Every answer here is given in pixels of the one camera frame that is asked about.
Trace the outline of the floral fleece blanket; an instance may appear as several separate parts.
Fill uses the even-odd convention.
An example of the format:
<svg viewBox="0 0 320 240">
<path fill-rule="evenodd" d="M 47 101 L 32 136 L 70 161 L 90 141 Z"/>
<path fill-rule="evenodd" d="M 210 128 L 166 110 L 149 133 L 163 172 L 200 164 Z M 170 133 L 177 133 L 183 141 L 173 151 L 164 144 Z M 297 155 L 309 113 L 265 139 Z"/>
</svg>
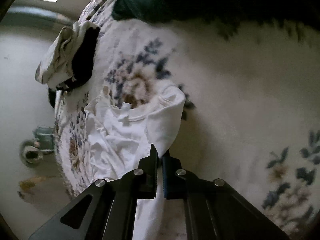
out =
<svg viewBox="0 0 320 240">
<path fill-rule="evenodd" d="M 91 0 L 79 20 L 99 25 L 93 74 L 57 94 L 56 159 L 67 192 L 112 179 L 106 152 L 89 152 L 85 107 L 104 86 L 137 79 L 185 94 L 173 156 L 202 178 L 220 177 L 303 239 L 319 221 L 319 33 L 245 24 L 228 41 L 213 25 L 115 21 L 115 0 Z"/>
</svg>

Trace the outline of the dark green blanket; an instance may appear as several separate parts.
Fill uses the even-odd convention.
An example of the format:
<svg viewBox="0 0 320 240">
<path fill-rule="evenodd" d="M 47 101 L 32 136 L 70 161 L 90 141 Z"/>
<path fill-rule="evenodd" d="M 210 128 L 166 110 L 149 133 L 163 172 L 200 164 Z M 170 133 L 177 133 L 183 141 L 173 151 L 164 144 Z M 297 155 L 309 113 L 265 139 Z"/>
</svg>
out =
<svg viewBox="0 0 320 240">
<path fill-rule="evenodd" d="M 319 31 L 319 0 L 116 0 L 112 17 L 116 21 L 139 19 L 148 23 L 202 20 L 222 25 L 228 38 L 242 23 L 274 24 L 299 39 L 301 27 Z"/>
</svg>

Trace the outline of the green wheeled cart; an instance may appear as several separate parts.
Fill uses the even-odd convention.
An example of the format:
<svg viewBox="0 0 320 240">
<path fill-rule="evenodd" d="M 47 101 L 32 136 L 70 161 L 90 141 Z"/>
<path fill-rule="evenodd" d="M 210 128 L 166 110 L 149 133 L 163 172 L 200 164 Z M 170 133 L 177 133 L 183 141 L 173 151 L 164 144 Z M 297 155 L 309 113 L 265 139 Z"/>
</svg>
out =
<svg viewBox="0 0 320 240">
<path fill-rule="evenodd" d="M 54 129 L 37 127 L 33 130 L 33 139 L 20 145 L 20 160 L 27 167 L 36 167 L 44 161 L 44 156 L 54 153 Z"/>
</svg>

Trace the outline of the cream folded garment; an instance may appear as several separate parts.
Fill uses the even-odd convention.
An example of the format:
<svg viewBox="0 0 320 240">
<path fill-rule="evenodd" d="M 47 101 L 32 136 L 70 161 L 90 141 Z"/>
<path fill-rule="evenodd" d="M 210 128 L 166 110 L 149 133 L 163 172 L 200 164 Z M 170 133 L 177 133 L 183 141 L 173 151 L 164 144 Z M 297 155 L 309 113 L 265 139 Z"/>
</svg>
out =
<svg viewBox="0 0 320 240">
<path fill-rule="evenodd" d="M 90 27 L 98 26 L 85 21 L 74 22 L 71 27 L 63 27 L 40 61 L 35 80 L 43 85 L 55 86 L 72 77 L 71 60 L 82 44 L 86 30 Z"/>
</svg>

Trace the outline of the white t-shirt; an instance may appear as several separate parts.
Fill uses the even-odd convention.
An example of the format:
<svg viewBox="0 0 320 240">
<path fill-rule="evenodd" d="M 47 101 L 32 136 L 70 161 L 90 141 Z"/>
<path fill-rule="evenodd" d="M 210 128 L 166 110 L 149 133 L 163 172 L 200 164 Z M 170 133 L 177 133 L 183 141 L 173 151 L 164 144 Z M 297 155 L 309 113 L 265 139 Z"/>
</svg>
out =
<svg viewBox="0 0 320 240">
<path fill-rule="evenodd" d="M 138 107 L 116 107 L 104 87 L 85 107 L 92 179 L 121 178 L 138 167 L 151 146 L 162 157 L 178 135 L 184 103 L 183 92 L 168 80 L 159 81 L 151 100 Z"/>
</svg>

